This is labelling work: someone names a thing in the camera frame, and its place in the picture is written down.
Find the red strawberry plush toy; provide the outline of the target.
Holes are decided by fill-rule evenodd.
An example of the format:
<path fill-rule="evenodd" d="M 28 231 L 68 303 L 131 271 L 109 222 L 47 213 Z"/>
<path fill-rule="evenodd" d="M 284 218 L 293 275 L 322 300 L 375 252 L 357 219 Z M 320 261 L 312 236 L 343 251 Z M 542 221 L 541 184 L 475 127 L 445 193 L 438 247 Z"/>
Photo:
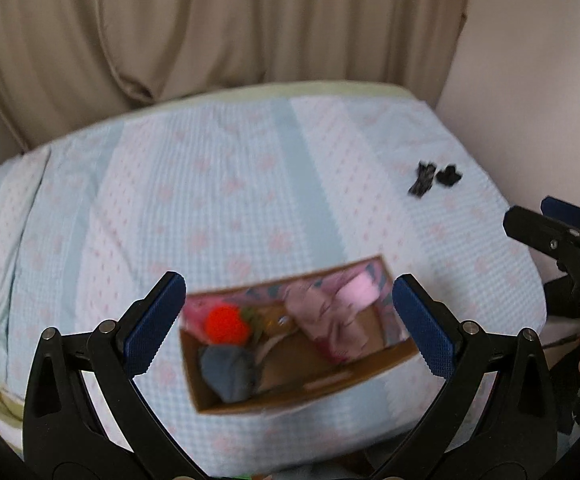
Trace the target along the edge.
<path fill-rule="evenodd" d="M 206 316 L 203 330 L 211 344 L 245 347 L 254 335 L 250 322 L 234 304 L 217 304 Z"/>

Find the black small cloth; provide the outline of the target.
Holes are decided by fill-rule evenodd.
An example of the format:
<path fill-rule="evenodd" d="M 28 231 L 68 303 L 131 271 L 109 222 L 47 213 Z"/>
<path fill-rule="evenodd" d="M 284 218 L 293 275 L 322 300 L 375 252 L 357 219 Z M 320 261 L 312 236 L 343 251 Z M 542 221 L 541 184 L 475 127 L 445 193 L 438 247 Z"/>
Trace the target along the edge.
<path fill-rule="evenodd" d="M 461 172 L 456 165 L 447 165 L 435 174 L 435 180 L 445 188 L 452 188 L 462 179 Z"/>

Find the grey sock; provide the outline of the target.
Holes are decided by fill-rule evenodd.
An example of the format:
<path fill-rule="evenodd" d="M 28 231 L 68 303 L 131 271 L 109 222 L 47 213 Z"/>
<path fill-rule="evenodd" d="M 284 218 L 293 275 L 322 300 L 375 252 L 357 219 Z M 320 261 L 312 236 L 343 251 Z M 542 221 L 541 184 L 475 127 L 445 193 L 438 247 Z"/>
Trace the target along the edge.
<path fill-rule="evenodd" d="M 255 354 L 229 344 L 212 344 L 201 349 L 199 367 L 207 387 L 228 404 L 249 400 L 261 377 Z"/>

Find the pink fluffy plush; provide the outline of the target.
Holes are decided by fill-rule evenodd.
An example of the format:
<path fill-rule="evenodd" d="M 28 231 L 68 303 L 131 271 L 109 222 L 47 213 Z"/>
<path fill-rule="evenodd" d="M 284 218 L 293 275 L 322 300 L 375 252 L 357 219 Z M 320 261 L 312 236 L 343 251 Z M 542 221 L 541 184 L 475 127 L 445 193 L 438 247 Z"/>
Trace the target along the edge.
<path fill-rule="evenodd" d="M 334 300 L 354 312 L 363 311 L 380 297 L 380 288 L 369 272 L 363 271 L 351 278 L 334 295 Z"/>

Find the pink cloth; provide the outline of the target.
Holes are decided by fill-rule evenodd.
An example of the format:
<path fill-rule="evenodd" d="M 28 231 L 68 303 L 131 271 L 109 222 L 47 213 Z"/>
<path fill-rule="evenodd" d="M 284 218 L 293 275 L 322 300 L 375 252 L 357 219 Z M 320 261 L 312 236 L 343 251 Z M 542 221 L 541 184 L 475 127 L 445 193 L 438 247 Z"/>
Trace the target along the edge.
<path fill-rule="evenodd" d="M 355 288 L 348 284 L 331 295 L 308 282 L 296 282 L 284 293 L 290 318 L 334 364 L 361 359 L 369 351 L 369 336 L 357 316 L 377 300 L 378 292 L 373 287 L 366 292 Z"/>

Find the black patterned sock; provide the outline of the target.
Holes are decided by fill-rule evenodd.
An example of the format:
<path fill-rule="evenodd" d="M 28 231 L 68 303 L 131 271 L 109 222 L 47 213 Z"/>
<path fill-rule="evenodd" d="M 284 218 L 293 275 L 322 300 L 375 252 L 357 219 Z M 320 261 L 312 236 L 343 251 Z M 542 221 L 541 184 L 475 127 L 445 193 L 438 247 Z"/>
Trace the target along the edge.
<path fill-rule="evenodd" d="M 421 198 L 432 188 L 436 174 L 436 165 L 433 162 L 419 162 L 416 181 L 408 189 L 408 194 Z"/>

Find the cardboard box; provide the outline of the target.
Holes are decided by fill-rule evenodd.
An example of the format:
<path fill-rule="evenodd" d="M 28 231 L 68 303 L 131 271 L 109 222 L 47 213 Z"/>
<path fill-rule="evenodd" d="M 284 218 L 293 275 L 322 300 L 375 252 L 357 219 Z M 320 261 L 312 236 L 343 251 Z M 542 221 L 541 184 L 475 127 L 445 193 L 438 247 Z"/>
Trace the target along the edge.
<path fill-rule="evenodd" d="M 367 356 L 355 361 L 334 364 L 298 329 L 293 334 L 267 338 L 258 333 L 256 311 L 273 304 L 282 304 L 285 290 L 296 282 L 308 282 L 335 294 L 351 278 L 367 271 L 380 288 L 380 297 L 360 312 L 357 320 L 369 336 Z M 200 292 L 188 297 L 181 312 L 180 340 L 190 398 L 203 415 L 231 415 L 287 408 L 314 401 L 366 382 L 392 370 L 416 352 L 405 326 L 392 306 L 392 275 L 380 255 L 356 262 L 289 276 L 247 287 Z M 203 324 L 217 304 L 234 304 L 250 322 L 254 335 L 245 347 L 255 354 L 259 374 L 258 388 L 249 400 L 224 403 L 205 384 L 199 367 L 199 352 L 212 344 L 207 340 Z"/>

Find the brown teddy plush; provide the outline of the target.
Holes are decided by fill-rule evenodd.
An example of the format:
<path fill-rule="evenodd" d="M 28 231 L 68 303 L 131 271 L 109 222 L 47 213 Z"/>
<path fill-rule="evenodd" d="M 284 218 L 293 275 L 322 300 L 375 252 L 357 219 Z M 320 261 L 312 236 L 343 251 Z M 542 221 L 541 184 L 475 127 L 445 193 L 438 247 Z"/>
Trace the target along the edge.
<path fill-rule="evenodd" d="M 292 315 L 282 304 L 273 304 L 256 311 L 258 333 L 267 338 L 287 336 L 299 328 Z"/>

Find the beige curtain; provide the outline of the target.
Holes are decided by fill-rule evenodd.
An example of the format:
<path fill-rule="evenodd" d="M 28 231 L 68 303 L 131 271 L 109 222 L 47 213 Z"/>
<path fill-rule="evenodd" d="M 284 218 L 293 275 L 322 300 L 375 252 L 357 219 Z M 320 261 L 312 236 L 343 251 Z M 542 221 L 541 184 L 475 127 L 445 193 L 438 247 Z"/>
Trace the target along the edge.
<path fill-rule="evenodd" d="M 435 103 L 467 0 L 0 0 L 0 116 L 26 148 L 130 110 L 272 82 Z"/>

